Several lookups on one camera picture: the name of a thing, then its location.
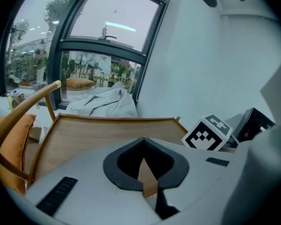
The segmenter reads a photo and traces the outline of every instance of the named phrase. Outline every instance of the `table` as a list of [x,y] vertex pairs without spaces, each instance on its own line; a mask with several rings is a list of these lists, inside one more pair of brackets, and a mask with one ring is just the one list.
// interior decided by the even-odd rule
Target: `table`
[[[187,130],[174,118],[117,119],[59,114],[44,138],[30,170],[28,186],[81,152],[121,141],[151,137],[177,145]],[[157,192],[157,180],[145,160],[139,178],[144,197]]]

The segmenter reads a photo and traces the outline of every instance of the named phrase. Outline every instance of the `orange cushion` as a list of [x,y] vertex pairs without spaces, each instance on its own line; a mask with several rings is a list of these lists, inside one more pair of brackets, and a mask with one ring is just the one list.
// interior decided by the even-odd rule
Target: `orange cushion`
[[[29,130],[33,125],[36,115],[25,114],[9,132],[5,138],[0,153],[14,166],[23,171],[23,152]],[[19,194],[25,194],[25,181],[9,172],[0,164],[0,180],[7,188],[11,188]]]
[[67,87],[72,89],[84,88],[95,84],[94,81],[87,78],[67,78]]

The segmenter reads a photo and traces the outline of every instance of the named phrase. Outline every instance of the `window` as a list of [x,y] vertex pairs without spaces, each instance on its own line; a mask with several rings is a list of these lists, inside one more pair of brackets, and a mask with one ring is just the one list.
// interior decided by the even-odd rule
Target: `window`
[[132,94],[140,69],[140,64],[105,54],[64,51],[60,74],[62,100],[81,100],[115,84]]
[[142,51],[158,7],[150,0],[87,0],[70,38],[107,39]]
[[61,80],[60,90],[52,93],[54,109],[65,109],[94,88],[114,84],[136,101],[166,4],[167,0],[22,1],[3,34],[1,93],[17,90],[27,98]]
[[7,92],[28,97],[47,85],[48,54],[55,28],[70,0],[25,0],[6,46]]

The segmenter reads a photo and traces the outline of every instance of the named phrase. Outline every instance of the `window frame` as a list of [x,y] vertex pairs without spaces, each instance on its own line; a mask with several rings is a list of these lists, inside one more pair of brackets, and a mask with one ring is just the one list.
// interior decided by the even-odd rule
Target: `window frame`
[[[2,34],[2,40],[0,43],[0,90],[3,96],[6,93],[5,50],[7,40],[10,28],[14,22],[17,12],[21,8],[21,5],[24,1],[25,0],[18,0],[15,4],[14,9],[13,11],[11,11],[11,14],[9,16],[8,23]],[[145,43],[143,45],[142,52],[122,45],[104,42],[100,40],[86,38],[68,38],[67,36],[69,34],[69,31],[71,31],[74,26],[74,22],[76,21],[80,8],[82,8],[87,1],[88,0],[70,0],[69,4],[66,6],[62,16],[59,19],[59,23],[55,29],[49,51],[49,64],[47,69],[48,84],[56,80],[60,80],[60,67],[63,51],[85,51],[106,54],[109,56],[119,57],[121,59],[136,62],[141,65],[136,87],[132,95],[134,102],[137,103],[138,94],[141,89],[143,77],[146,72],[155,38],[170,0],[150,0],[158,4],[158,9],[151,22],[151,26],[148,31]],[[54,110],[57,110],[58,108],[66,109],[68,105],[68,102],[62,101],[60,88],[55,90],[51,94],[51,102]]]

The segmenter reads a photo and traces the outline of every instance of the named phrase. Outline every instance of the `wooden chair backrest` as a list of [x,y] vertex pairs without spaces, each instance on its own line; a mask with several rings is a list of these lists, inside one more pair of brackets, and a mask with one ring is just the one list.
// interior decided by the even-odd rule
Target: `wooden chair backrest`
[[[49,94],[59,88],[61,86],[61,82],[59,80],[49,84],[48,86],[40,89],[39,91],[35,92],[32,96],[28,99],[20,103],[5,119],[0,123],[0,147],[4,142],[6,136],[9,134],[11,129],[16,125],[16,123],[20,120],[20,118],[39,100],[45,98],[46,105],[49,111],[49,114],[52,120],[55,120],[54,111],[50,102]],[[28,180],[28,174],[16,168],[13,164],[11,164],[8,160],[6,160],[0,154],[0,164],[5,167],[7,170],[12,172],[14,175]]]

